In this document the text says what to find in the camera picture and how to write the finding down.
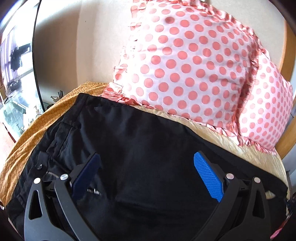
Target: black fabric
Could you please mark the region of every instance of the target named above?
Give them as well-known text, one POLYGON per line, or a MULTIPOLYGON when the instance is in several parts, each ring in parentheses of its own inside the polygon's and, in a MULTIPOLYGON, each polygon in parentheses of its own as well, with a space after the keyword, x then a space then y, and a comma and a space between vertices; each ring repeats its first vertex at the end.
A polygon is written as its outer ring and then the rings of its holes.
MULTIPOLYGON (((54 179, 46 171, 69 174, 97 152, 102 168, 91 188, 102 194, 86 193, 77 207, 99 238, 190 240, 217 205, 193 164, 193 155, 200 150, 224 172, 247 180, 258 176, 265 190, 276 194, 274 200, 285 198, 287 187, 281 180, 205 141, 186 126, 81 93, 33 150, 6 208, 23 235, 33 180, 54 179)), ((284 202, 271 207, 271 220, 283 221, 284 202)))

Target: orange patterned fabric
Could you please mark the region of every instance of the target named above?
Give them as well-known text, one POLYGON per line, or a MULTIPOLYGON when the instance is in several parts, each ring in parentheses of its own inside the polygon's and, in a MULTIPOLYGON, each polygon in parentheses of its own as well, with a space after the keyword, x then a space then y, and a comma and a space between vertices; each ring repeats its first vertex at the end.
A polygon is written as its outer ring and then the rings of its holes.
MULTIPOLYGON (((20 137, 13 150, 9 154, 2 172, 0 173, 0 200, 4 205, 10 201, 18 178, 23 171, 27 160, 34 147, 41 140, 43 134, 59 117, 61 117, 75 102, 79 93, 88 93, 99 96, 102 94, 105 83, 85 83, 64 96, 54 106, 38 117, 20 137)), ((233 141, 224 135, 211 131, 208 127, 201 126, 196 122, 187 120, 179 116, 172 116, 164 111, 148 109, 140 105, 133 105, 135 108, 161 116, 172 121, 179 122, 189 127, 193 132, 203 139, 235 154, 249 163, 273 174, 282 180, 287 186, 286 172, 283 163, 277 154, 276 156, 257 151, 254 146, 237 146, 233 141)), ((272 198, 272 193, 266 194, 267 198, 272 198)))

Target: yellow bed sheet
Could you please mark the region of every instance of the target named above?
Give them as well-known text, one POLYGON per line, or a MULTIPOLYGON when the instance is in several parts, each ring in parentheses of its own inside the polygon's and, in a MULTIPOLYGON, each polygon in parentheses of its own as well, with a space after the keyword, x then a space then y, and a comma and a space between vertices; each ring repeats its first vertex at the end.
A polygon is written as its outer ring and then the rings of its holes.
MULTIPOLYGON (((3 170, 0 173, 0 183, 2 185, 0 189, 0 200, 4 205, 7 205, 10 201, 18 178, 22 173, 32 150, 38 144, 47 128, 74 104, 79 93, 88 93, 90 95, 99 96, 102 94, 106 86, 106 83, 93 82, 87 82, 80 85, 78 88, 74 89, 54 104, 44 114, 39 116, 21 135, 20 139, 10 152, 3 166, 3 170)), ((271 154, 262 153, 257 151, 253 146, 237 146, 228 137, 211 131, 205 126, 201 126, 184 118, 171 116, 161 110, 147 109, 139 105, 135 106, 135 108, 179 122, 189 127, 203 139, 220 146, 236 156, 252 163, 253 165, 273 174, 288 186, 286 172, 278 154, 273 156, 271 154)), ((266 196, 267 198, 272 198, 273 194, 267 193, 266 196)))

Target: silver screw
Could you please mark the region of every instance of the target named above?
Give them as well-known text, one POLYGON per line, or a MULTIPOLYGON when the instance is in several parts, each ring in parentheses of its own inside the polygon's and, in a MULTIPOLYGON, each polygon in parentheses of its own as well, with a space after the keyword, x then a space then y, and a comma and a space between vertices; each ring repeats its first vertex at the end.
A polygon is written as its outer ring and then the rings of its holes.
POLYGON ((232 173, 227 173, 226 178, 229 180, 232 180, 232 179, 234 179, 234 175, 232 173))
POLYGON ((67 180, 67 179, 68 179, 68 174, 63 174, 63 175, 61 175, 60 179, 61 179, 62 181, 67 180))
POLYGON ((254 178, 254 181, 255 181, 256 183, 260 183, 260 182, 261 182, 260 178, 258 178, 258 177, 255 177, 255 178, 254 178))
POLYGON ((41 181, 40 178, 35 178, 35 179, 34 179, 34 183, 35 183, 35 184, 38 184, 40 181, 41 181))

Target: beige wall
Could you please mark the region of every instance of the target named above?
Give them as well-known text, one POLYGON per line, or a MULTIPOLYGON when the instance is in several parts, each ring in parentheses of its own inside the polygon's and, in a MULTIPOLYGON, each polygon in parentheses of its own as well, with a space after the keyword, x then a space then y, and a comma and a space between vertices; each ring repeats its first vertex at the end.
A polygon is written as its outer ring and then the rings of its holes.
MULTIPOLYGON (((278 64, 284 19, 268 0, 210 0, 251 26, 278 64)), ((132 0, 42 0, 37 17, 35 69, 45 102, 86 81, 110 82, 129 36, 132 0)))

